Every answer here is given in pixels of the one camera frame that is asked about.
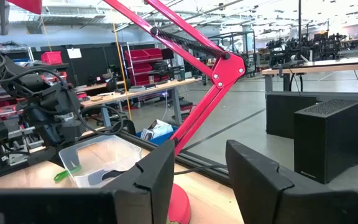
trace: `ceiling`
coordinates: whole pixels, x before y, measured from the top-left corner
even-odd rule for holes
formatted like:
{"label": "ceiling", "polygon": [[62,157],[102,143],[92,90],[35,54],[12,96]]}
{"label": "ceiling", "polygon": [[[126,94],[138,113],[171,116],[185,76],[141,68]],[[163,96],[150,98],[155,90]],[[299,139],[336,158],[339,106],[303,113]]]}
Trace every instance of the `ceiling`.
{"label": "ceiling", "polygon": [[[170,32],[178,28],[161,14],[150,15],[154,9],[143,0],[119,0],[153,26]],[[298,0],[161,0],[193,26],[215,26],[222,29],[242,29],[249,25],[257,35],[266,30],[289,30],[298,24]],[[209,12],[219,4],[237,2],[221,10]],[[302,22],[304,26],[326,27],[326,22],[337,26],[358,24],[358,0],[302,0]],[[117,24],[118,29],[136,29],[130,20],[101,0],[44,0],[42,18],[47,26],[106,26]],[[38,24],[40,16],[11,5],[11,24]]]}

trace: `yellow pole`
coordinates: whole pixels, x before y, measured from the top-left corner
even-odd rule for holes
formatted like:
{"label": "yellow pole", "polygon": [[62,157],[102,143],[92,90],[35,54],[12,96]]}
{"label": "yellow pole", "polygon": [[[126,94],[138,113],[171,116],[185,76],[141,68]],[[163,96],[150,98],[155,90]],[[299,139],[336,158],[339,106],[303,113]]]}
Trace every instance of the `yellow pole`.
{"label": "yellow pole", "polygon": [[116,30],[116,25],[115,25],[114,21],[112,21],[112,28],[114,30],[114,35],[116,37],[116,46],[117,46],[117,51],[118,51],[119,64],[120,64],[120,67],[121,67],[122,79],[124,80],[125,95],[127,96],[129,119],[132,120],[131,104],[129,103],[128,92],[127,92],[127,82],[126,82],[125,74],[124,74],[124,66],[122,65],[121,51],[120,51],[120,48],[119,48],[117,30]]}
{"label": "yellow pole", "polygon": [[47,28],[45,27],[44,20],[42,19],[42,16],[40,16],[40,17],[41,17],[42,27],[44,27],[44,32],[45,32],[45,35],[47,36],[49,50],[52,52],[52,48],[51,48],[50,43],[49,43]]}

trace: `black computer case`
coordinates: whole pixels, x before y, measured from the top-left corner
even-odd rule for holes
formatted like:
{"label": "black computer case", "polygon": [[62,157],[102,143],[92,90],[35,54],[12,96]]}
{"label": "black computer case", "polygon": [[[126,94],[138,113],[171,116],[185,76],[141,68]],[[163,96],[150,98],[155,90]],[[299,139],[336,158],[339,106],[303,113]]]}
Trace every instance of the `black computer case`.
{"label": "black computer case", "polygon": [[358,164],[358,101],[329,100],[294,117],[295,172],[326,184]]}
{"label": "black computer case", "polygon": [[316,97],[267,95],[266,133],[293,139],[294,113],[316,104]]}

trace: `pink lamp base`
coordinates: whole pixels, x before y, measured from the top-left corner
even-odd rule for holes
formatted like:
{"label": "pink lamp base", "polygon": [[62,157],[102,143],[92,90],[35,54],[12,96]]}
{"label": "pink lamp base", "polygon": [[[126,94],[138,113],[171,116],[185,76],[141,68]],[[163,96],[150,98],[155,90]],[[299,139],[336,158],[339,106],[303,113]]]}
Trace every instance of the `pink lamp base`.
{"label": "pink lamp base", "polygon": [[191,217],[190,201],[186,192],[173,184],[171,201],[169,202],[168,217],[171,222],[189,224]]}

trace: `desk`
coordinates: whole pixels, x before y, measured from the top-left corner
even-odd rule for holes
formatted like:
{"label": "desk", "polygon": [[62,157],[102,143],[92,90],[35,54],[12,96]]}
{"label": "desk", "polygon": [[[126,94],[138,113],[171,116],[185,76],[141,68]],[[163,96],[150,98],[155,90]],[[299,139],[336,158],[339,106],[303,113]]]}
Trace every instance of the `desk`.
{"label": "desk", "polygon": [[[153,88],[153,89],[140,91],[140,92],[136,92],[136,93],[128,92],[127,93],[128,99],[137,98],[137,97],[140,97],[143,95],[149,95],[151,93],[156,93],[156,92],[160,92],[160,91],[164,91],[164,90],[173,89],[172,100],[173,100],[173,108],[174,108],[175,117],[176,117],[176,123],[181,124],[179,92],[176,87],[181,86],[181,85],[187,85],[189,83],[194,83],[194,82],[198,82],[198,81],[201,81],[201,79],[200,78],[199,79],[189,78],[189,79],[183,80],[181,82],[179,82],[178,80],[172,80],[166,84],[157,85],[157,87]],[[126,99],[127,99],[127,95],[125,95],[125,94],[121,95],[118,93],[115,93],[113,96],[92,96],[90,100],[82,102],[81,106],[84,108],[87,108],[90,106],[105,105],[107,103],[114,103],[114,102],[126,100]],[[105,127],[109,127],[111,125],[108,110],[105,108],[102,109],[102,119],[103,119]]]}
{"label": "desk", "polygon": [[[291,71],[293,73],[308,73],[308,72],[335,72],[355,70],[358,72],[358,58],[341,59],[341,60],[327,60],[322,62],[308,62],[296,68],[283,69],[284,92],[273,91],[273,76],[280,73],[279,69],[267,69],[262,71],[265,76],[265,91],[267,95],[282,95],[282,96],[299,96],[298,92],[289,91],[289,77]],[[358,93],[330,93],[330,92],[301,92],[301,96],[316,97],[317,101],[327,101],[332,99],[358,100]]]}
{"label": "desk", "polygon": [[[142,157],[149,152],[142,150]],[[175,172],[186,168],[175,164]],[[0,177],[0,188],[72,188],[69,178],[55,184],[53,178],[64,168],[51,162],[19,170]],[[243,223],[232,189],[197,173],[175,176],[174,183],[186,191],[191,204],[191,222],[194,224]]]}

